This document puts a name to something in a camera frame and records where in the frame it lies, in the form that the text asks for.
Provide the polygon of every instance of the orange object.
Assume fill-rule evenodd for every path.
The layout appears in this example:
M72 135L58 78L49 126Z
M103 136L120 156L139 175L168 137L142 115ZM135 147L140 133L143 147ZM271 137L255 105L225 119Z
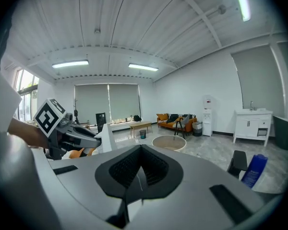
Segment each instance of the orange object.
M91 156L92 155L92 152L95 150L96 148L91 148L89 153L87 154L87 156ZM77 159L81 156L81 153L83 152L84 148L82 148L80 151L76 151L76 150L73 150L70 155L69 155L69 158L70 159Z
M167 113L157 114L157 116L161 121L168 120L168 114Z

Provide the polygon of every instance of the blue bottle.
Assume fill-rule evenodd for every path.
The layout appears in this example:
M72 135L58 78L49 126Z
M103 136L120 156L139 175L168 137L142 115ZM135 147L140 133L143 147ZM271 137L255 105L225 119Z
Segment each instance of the blue bottle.
M254 155L241 181L252 188L264 171L267 161L268 158L262 154Z

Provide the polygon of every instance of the sink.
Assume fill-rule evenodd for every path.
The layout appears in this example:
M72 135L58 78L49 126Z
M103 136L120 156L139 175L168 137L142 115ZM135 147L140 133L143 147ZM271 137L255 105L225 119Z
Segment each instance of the sink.
M273 112L268 111L265 108L258 108L257 110L240 109L240 110L236 110L236 113L240 114L240 115L243 115L243 114L244 115L247 115L247 114L255 115L255 114L272 114Z

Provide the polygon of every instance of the white cabinet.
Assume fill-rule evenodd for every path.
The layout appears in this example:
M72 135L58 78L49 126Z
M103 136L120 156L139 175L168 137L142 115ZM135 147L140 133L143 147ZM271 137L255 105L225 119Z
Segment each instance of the white cabinet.
M236 138L264 140L266 146L271 126L271 111L236 111Z

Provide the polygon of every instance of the human arm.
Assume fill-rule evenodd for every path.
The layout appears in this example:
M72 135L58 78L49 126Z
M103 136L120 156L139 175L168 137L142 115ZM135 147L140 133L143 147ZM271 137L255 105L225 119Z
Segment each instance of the human arm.
M11 135L16 135L22 138L29 146L37 146L48 149L47 137L38 127L12 118L8 132Z

